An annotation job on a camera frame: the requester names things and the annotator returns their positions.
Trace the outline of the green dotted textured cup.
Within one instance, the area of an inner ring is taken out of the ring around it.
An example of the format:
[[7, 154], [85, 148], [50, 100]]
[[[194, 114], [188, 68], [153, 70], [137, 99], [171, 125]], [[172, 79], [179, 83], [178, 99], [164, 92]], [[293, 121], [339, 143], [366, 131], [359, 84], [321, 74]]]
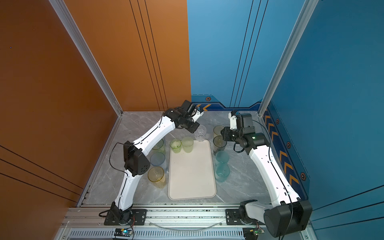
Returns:
[[191, 153], [194, 147], [194, 139], [192, 137], [184, 137], [182, 146], [185, 153]]

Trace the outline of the small green clear glass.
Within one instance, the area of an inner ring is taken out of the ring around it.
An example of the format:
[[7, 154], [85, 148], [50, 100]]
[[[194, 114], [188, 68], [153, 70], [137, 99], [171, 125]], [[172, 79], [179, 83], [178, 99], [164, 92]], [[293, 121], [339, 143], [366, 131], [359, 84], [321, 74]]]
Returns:
[[170, 147], [173, 153], [175, 154], [180, 153], [182, 149], [182, 141], [179, 139], [173, 139], [170, 142]]

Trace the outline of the white rectangular plastic tray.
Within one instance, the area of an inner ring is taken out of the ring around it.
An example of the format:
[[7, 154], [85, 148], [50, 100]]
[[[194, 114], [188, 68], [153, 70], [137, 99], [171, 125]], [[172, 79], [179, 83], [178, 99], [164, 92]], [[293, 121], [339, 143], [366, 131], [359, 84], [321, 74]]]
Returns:
[[211, 145], [194, 141], [193, 150], [170, 153], [168, 196], [173, 201], [207, 199], [217, 194]]

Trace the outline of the amber yellow cup right back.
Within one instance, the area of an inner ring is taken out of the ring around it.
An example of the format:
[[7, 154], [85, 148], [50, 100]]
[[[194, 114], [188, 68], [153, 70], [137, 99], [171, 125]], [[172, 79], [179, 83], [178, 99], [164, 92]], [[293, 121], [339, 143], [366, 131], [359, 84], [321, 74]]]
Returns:
[[221, 131], [224, 129], [224, 126], [215, 126], [214, 129], [213, 129], [213, 133], [214, 133], [214, 138], [217, 137], [217, 136], [221, 136]]

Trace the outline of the dark smoke grey cup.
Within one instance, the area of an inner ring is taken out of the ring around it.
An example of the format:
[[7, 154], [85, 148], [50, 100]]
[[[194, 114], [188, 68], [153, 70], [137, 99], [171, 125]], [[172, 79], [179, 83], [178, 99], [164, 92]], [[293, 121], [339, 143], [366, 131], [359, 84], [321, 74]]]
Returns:
[[227, 146], [227, 141], [224, 140], [222, 136], [216, 136], [213, 139], [214, 144], [214, 155], [216, 155], [220, 151], [224, 151]]

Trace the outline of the teal cup upper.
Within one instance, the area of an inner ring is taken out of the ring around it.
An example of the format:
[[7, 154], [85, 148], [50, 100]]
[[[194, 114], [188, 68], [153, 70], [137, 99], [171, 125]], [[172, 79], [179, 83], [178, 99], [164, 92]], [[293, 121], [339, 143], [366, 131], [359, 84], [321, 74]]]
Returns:
[[229, 162], [230, 156], [225, 151], [218, 151], [215, 155], [215, 159], [219, 164], [227, 164]]

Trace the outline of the teal cup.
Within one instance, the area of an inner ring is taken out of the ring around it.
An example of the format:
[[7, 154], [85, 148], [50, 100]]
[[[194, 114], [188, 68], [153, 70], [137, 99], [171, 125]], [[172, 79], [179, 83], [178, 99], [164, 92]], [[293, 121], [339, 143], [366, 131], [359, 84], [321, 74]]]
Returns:
[[215, 159], [219, 164], [227, 164], [229, 162], [230, 156], [225, 151], [218, 151], [215, 155]]
[[217, 182], [225, 182], [231, 171], [228, 164], [217, 164], [215, 167], [215, 179]]

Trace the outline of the tall green clear cup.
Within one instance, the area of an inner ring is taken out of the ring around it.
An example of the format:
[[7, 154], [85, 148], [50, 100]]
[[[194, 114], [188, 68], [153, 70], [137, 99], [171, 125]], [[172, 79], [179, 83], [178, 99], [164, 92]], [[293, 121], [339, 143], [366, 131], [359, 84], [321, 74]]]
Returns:
[[160, 139], [160, 141], [156, 143], [155, 146], [152, 148], [152, 151], [153, 153], [162, 153], [163, 155], [165, 155], [166, 151], [164, 139]]

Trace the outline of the tall blue clear cup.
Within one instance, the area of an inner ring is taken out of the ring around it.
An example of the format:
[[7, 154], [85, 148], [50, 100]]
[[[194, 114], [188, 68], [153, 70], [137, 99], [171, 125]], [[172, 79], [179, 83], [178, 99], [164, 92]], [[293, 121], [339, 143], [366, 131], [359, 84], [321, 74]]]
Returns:
[[168, 170], [166, 156], [161, 152], [152, 154], [150, 162], [154, 167], [161, 167], [165, 172]]

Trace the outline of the yellow cup left front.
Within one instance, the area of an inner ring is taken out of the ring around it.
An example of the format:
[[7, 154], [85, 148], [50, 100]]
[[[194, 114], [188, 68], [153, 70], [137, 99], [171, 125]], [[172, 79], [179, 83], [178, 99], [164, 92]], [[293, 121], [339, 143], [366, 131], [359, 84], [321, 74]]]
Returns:
[[153, 167], [148, 171], [149, 181], [157, 188], [163, 189], [166, 186], [166, 175], [162, 167]]

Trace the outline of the right green circuit board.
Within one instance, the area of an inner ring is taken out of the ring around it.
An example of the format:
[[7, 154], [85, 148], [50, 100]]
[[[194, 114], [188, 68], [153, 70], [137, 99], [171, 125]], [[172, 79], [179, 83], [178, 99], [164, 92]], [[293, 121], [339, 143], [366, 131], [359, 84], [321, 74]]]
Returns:
[[262, 228], [243, 228], [245, 240], [257, 240], [265, 231]]

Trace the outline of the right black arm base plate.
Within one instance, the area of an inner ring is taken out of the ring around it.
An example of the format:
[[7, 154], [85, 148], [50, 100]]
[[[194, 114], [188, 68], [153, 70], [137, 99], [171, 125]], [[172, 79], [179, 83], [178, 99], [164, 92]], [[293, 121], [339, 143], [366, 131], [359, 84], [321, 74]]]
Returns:
[[226, 223], [232, 225], [264, 225], [263, 222], [251, 219], [245, 210], [241, 209], [226, 209]]

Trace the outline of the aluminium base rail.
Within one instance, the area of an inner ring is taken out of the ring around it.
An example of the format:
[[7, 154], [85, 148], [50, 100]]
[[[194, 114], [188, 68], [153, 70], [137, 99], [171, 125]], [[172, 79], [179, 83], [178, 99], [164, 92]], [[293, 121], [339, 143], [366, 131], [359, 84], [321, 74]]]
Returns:
[[238, 204], [152, 204], [134, 205], [146, 209], [143, 226], [105, 226], [108, 206], [70, 208], [56, 240], [117, 240], [116, 228], [134, 231], [133, 240], [244, 240], [243, 228], [262, 228], [265, 233], [258, 240], [272, 240], [266, 225], [232, 225], [226, 223], [226, 209], [238, 209]]

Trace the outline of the aluminium corner post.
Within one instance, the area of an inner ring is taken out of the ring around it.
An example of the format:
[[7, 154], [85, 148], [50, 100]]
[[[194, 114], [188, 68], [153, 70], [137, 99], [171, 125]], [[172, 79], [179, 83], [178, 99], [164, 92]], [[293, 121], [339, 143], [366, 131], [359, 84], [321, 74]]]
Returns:
[[272, 97], [284, 75], [284, 72], [296, 50], [298, 43], [313, 15], [313, 12], [318, 4], [319, 0], [305, 1], [300, 14], [295, 22], [293, 30], [278, 62], [276, 70], [271, 78], [271, 81], [267, 87], [263, 100], [258, 110], [259, 117], [262, 117], [270, 104]]
[[77, 26], [74, 18], [72, 17], [66, 3], [64, 1], [59, 0], [50, 0], [49, 2], [53, 7], [54, 11], [56, 12], [57, 16], [59, 17], [61, 23], [65, 27], [73, 43], [77, 47], [83, 60], [87, 64], [89, 70], [91, 71], [100, 88], [102, 89], [103, 93], [105, 94], [107, 100], [114, 109], [115, 113], [118, 117], [121, 117], [123, 115], [123, 109], [119, 104], [119, 101], [117, 100], [115, 94], [113, 93], [112, 88], [110, 87], [105, 75], [103, 74], [79, 27]]

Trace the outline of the right aluminium corner post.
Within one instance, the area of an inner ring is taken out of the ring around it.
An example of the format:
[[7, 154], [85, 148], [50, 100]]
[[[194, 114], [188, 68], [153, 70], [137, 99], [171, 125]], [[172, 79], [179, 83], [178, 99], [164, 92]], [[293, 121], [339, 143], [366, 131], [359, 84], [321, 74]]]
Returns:
[[296, 50], [298, 43], [313, 15], [313, 12], [318, 4], [319, 0], [305, 1], [300, 14], [295, 22], [293, 30], [278, 62], [276, 70], [271, 78], [271, 81], [267, 87], [263, 100], [258, 110], [259, 117], [262, 117], [270, 104], [272, 97], [284, 75], [284, 72]]

